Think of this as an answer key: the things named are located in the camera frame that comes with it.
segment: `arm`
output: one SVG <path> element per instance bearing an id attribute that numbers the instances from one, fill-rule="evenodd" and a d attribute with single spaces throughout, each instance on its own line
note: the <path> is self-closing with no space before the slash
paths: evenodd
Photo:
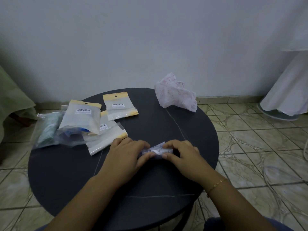
<path id="1" fill-rule="evenodd" d="M 139 159 L 143 148 L 150 145 L 142 140 L 115 139 L 97 175 L 90 178 L 79 193 L 50 222 L 45 231 L 91 230 L 116 190 L 127 183 L 155 153 Z"/>
<path id="2" fill-rule="evenodd" d="M 171 153 L 164 153 L 163 158 L 172 162 L 185 177 L 202 185 L 206 192 L 225 179 L 189 141 L 171 140 L 163 147 L 179 150 L 180 158 Z M 211 190 L 209 197 L 227 230 L 276 230 L 227 180 Z"/>

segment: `table top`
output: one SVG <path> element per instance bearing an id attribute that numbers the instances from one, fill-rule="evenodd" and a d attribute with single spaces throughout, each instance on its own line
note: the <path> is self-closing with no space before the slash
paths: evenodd
<path id="1" fill-rule="evenodd" d="M 133 140 L 151 146 L 172 139 L 188 140 L 198 147 L 211 167 L 218 162 L 219 144 L 215 128 L 198 108 L 191 112 L 176 106 L 159 105 L 154 89 L 128 88 L 101 93 L 86 102 L 102 104 L 103 94 L 127 91 L 139 115 L 115 120 Z M 86 145 L 49 146 L 32 150 L 28 174 L 38 202 L 53 216 L 100 170 L 109 147 L 90 156 Z M 194 202 L 202 187 L 185 178 L 173 164 L 163 159 L 147 162 L 114 195 L 95 227 L 104 230 L 150 229 L 176 217 Z"/>

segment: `crumpled tissue paper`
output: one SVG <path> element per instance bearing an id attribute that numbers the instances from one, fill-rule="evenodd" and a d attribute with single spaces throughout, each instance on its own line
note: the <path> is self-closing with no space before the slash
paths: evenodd
<path id="1" fill-rule="evenodd" d="M 196 112 L 196 93 L 185 89 L 184 83 L 176 81 L 173 73 L 167 74 L 161 81 L 158 81 L 154 89 L 158 102 L 163 108 L 175 105 Z"/>

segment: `right hand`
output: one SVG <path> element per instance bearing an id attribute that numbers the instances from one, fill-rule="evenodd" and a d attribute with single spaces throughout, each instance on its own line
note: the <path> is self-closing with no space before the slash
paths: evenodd
<path id="1" fill-rule="evenodd" d="M 171 153 L 164 153 L 163 159 L 173 163 L 175 167 L 188 179 L 199 184 L 202 181 L 202 175 L 205 174 L 209 164 L 200 155 L 197 147 L 194 147 L 189 141 L 170 140 L 163 145 L 163 148 L 175 148 L 180 152 L 180 157 Z"/>

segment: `barcode label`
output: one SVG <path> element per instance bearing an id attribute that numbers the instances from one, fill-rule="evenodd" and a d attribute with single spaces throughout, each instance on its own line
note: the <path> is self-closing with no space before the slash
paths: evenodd
<path id="1" fill-rule="evenodd" d="M 113 108 L 119 108 L 119 107 L 125 107 L 125 105 L 124 104 L 112 104 L 112 107 Z"/>
<path id="2" fill-rule="evenodd" d="M 101 124 L 99 126 L 99 130 L 101 131 L 101 130 L 104 130 L 104 129 L 108 129 L 108 126 L 106 124 Z"/>
<path id="3" fill-rule="evenodd" d="M 75 114 L 79 114 L 79 113 L 91 114 L 91 110 L 90 109 L 77 109 Z"/>

